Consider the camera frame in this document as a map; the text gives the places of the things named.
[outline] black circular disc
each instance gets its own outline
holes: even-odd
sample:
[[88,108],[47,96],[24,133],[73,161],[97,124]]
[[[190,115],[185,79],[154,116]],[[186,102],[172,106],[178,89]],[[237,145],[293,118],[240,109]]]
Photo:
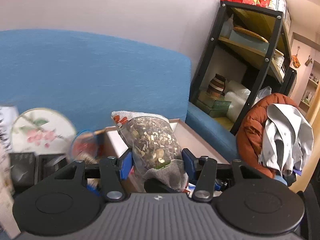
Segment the black circular disc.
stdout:
[[227,223],[258,235],[278,235],[293,230],[304,214],[298,195],[279,181],[244,181],[224,191],[217,209]]
[[20,230],[60,236],[93,222],[100,203],[100,198],[81,184],[57,179],[40,182],[18,195],[12,211]]

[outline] striped vase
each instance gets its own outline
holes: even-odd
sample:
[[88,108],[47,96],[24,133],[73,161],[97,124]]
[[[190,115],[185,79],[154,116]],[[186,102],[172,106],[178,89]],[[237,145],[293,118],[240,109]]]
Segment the striped vase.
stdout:
[[207,92],[214,97],[219,97],[225,88],[226,78],[216,74],[210,81]]

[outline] black metal shelf frame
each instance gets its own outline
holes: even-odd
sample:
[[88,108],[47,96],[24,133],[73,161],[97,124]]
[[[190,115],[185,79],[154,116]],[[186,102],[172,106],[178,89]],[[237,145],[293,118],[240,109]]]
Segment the black metal shelf frame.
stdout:
[[[235,135],[241,125],[242,119],[245,117],[245,115],[247,114],[249,109],[252,107],[252,104],[254,103],[254,100],[257,97],[259,90],[261,89],[263,81],[268,73],[273,53],[277,47],[279,36],[282,35],[282,37],[284,38],[285,34],[284,34],[284,32],[281,33],[281,30],[283,30],[283,28],[282,28],[283,13],[281,11],[274,11],[274,10],[271,10],[268,8],[263,8],[263,7],[259,7],[259,6],[249,5],[249,4],[221,1],[220,8],[219,8],[216,20],[213,24],[211,34],[209,36],[202,61],[198,65],[196,72],[195,72],[195,75],[193,77],[193,80],[191,82],[190,96],[189,96],[189,101],[191,103],[194,103],[196,101],[198,90],[200,88],[200,85],[202,83],[204,75],[207,71],[207,68],[208,68],[209,62],[211,60],[213,51],[214,51],[216,45],[218,44],[219,34],[221,32],[222,25],[224,23],[224,16],[226,14],[227,8],[239,8],[239,9],[244,9],[244,10],[248,10],[248,11],[254,11],[254,12],[269,15],[269,16],[272,16],[275,18],[275,24],[273,27],[270,41],[269,41],[268,50],[267,50],[265,58],[261,64],[257,79],[255,80],[255,82],[253,84],[253,87],[251,89],[251,93],[250,93],[244,107],[242,108],[236,122],[234,123],[232,129],[230,130],[230,132]],[[285,50],[286,50],[285,55],[288,56],[288,55],[290,55],[290,48],[289,48],[289,44],[287,44],[287,42],[285,42],[285,41],[286,40],[284,39]],[[290,90],[290,88],[288,88],[288,85],[290,84],[292,73],[291,73],[291,71],[289,71],[289,64],[288,64],[288,61],[290,62],[289,58],[287,57],[285,59],[285,61],[286,61],[286,69],[285,69],[286,71],[285,71],[285,75],[284,75],[284,81],[281,85],[279,92],[282,94],[288,95],[289,90]]]

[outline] blue sofa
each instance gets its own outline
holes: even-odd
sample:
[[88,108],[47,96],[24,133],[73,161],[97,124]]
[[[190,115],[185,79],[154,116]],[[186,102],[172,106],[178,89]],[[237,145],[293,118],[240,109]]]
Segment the blue sofa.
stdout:
[[48,107],[78,130],[114,125],[129,110],[180,118],[227,161],[239,158],[236,138],[188,102],[186,56],[112,36],[61,30],[0,32],[0,104],[22,113]]

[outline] ceiling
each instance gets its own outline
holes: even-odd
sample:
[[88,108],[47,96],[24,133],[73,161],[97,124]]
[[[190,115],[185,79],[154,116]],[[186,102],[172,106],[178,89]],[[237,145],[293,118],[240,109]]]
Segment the ceiling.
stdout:
[[320,0],[286,0],[291,19],[320,33]]

